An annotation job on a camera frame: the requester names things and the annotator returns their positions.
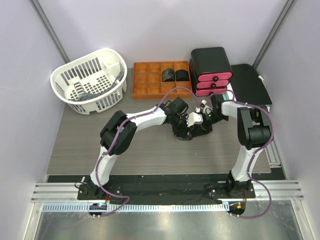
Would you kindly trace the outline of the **floral navy tie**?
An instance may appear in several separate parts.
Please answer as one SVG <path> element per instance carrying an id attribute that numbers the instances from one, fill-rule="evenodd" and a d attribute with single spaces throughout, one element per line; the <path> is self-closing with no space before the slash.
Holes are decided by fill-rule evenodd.
<path id="1" fill-rule="evenodd" d="M 184 129 L 178 133 L 175 134 L 176 137 L 178 137 L 182 141 L 190 141 L 193 138 L 197 137 L 199 133 L 198 128 L 189 127 L 187 129 Z"/>

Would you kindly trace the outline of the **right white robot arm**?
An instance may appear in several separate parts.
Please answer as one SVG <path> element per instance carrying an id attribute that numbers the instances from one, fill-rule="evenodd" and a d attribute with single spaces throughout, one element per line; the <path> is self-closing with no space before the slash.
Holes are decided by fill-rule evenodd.
<path id="1" fill-rule="evenodd" d="M 229 171 L 223 189 L 233 198 L 250 190 L 252 171 L 260 153 L 274 139 L 275 129 L 265 105 L 226 100 L 222 94 L 211 94 L 211 123 L 229 118 L 237 120 L 240 150 L 234 167 Z"/>

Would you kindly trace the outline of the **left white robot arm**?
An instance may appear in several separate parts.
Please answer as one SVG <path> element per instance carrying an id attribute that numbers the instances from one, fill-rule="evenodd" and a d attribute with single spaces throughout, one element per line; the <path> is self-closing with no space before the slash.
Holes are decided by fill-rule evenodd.
<path id="1" fill-rule="evenodd" d="M 188 104 L 177 97 L 138 113 L 116 111 L 99 134 L 100 154 L 90 174 L 89 194 L 97 200 L 106 195 L 105 184 L 109 181 L 111 170 L 118 156 L 129 148 L 137 132 L 163 124 L 171 124 L 175 130 L 186 130 L 187 121 L 183 119 L 183 115 L 188 108 Z"/>

